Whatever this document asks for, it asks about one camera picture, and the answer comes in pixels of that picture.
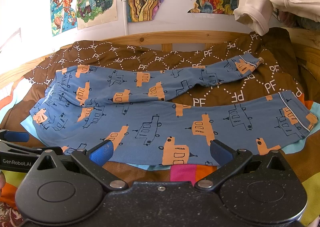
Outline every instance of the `wall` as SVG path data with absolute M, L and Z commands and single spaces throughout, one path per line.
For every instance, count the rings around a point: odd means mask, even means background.
M 153 21 L 130 23 L 129 34 L 167 30 L 251 31 L 245 25 L 235 22 L 233 15 L 212 14 L 208 18 L 208 15 L 188 14 L 194 1 L 164 0 Z M 12 69 L 18 63 L 49 54 L 77 40 L 101 40 L 124 35 L 121 0 L 117 0 L 117 12 L 118 21 L 82 30 L 72 29 L 52 37 L 50 0 L 0 0 L 0 46 L 21 28 L 23 51 L 13 53 L 19 62 L 16 59 L 10 64 Z M 271 22 L 270 26 L 278 26 L 277 21 Z

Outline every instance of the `pant leg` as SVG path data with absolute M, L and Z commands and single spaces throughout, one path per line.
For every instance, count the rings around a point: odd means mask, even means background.
M 89 65 L 58 71 L 56 89 L 74 105 L 86 107 L 111 103 L 171 100 L 194 85 L 216 86 L 242 79 L 263 62 L 251 54 L 235 56 L 201 68 L 131 72 Z
M 159 101 L 66 107 L 54 91 L 30 111 L 41 140 L 71 152 L 110 139 L 111 161 L 122 163 L 217 165 L 210 154 L 214 139 L 263 155 L 303 139 L 317 123 L 290 91 L 216 107 Z

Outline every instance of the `wooden headboard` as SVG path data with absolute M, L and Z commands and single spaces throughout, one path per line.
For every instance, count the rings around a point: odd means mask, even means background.
M 296 57 L 302 59 L 316 79 L 320 82 L 320 33 L 311 32 L 304 29 L 286 28 L 290 33 L 293 42 Z M 163 51 L 172 51 L 174 43 L 204 43 L 205 48 L 222 43 L 224 41 L 232 41 L 245 35 L 244 33 L 228 32 L 228 31 L 163 31 L 133 34 L 117 38 L 105 39 L 113 43 L 143 46 L 161 44 Z M 72 44 L 61 47 L 65 49 Z M 28 71 L 32 70 L 46 57 L 39 57 L 29 61 L 20 67 L 0 75 L 0 89 L 7 84 L 18 80 Z

